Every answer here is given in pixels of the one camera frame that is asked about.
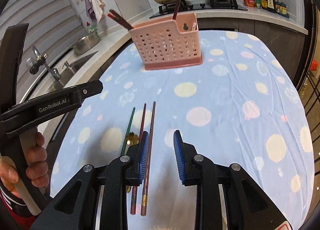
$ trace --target striped cuff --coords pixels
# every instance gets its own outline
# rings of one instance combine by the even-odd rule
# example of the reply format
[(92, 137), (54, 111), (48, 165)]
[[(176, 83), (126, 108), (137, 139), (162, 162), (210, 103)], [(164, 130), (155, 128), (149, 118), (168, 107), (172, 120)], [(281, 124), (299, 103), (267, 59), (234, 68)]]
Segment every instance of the striped cuff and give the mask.
[(21, 198), (17, 198), (10, 191), (8, 191), (2, 181), (0, 180), (0, 191), (2, 193), (2, 197), (8, 207), (18, 216), (23, 218), (28, 218), (31, 216), (30, 211), (27, 208), (27, 205)]

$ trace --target tablecloth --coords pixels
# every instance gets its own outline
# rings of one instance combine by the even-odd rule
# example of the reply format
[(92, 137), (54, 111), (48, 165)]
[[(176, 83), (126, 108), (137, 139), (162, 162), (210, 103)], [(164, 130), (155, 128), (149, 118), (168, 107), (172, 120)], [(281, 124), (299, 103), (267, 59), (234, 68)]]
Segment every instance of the tablecloth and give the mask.
[(85, 164), (103, 166), (120, 154), (132, 108), (139, 134), (143, 104), (149, 131), (156, 101), (148, 212), (142, 187), (129, 229), (194, 229), (196, 187), (178, 176), (173, 132), (214, 163), (239, 163), (286, 216), (294, 230), (310, 206), (314, 161), (299, 95), (274, 55), (257, 37), (199, 31), (203, 64), (146, 71), (134, 44), (100, 80), (103, 92), (86, 99), (63, 140), (51, 179), (55, 194)]

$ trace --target human hand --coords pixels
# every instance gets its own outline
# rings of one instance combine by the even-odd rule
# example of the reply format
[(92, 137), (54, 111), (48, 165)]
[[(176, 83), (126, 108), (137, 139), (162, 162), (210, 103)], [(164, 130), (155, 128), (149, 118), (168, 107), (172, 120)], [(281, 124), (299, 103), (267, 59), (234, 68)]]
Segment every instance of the human hand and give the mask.
[[(49, 184), (48, 165), (45, 162), (47, 152), (42, 147), (44, 145), (44, 136), (36, 133), (37, 146), (28, 150), (26, 159), (32, 164), (26, 169), (26, 174), (36, 187), (47, 187)], [(0, 159), (0, 179), (3, 185), (16, 197), (21, 198), (14, 187), (14, 183), (19, 181), (17, 171), (8, 165), (4, 160)]]

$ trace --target purple towel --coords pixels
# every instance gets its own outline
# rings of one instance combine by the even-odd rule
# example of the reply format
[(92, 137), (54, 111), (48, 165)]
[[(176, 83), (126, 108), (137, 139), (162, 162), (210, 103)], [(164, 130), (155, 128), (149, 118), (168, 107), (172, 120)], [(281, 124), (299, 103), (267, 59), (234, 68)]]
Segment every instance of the purple towel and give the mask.
[(85, 2), (85, 9), (87, 11), (87, 16), (92, 20), (92, 21), (96, 21), (96, 15), (92, 9), (92, 4), (90, 2), (90, 0), (84, 0)]

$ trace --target pink plastic basket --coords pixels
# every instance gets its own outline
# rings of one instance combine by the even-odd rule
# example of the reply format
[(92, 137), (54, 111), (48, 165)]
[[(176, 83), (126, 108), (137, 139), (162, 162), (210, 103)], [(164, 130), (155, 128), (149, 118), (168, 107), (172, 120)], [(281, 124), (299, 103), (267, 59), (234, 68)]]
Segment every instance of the pink plastic basket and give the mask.
[(146, 70), (202, 64), (195, 13), (178, 14), (176, 20), (168, 16), (139, 23), (129, 33)]

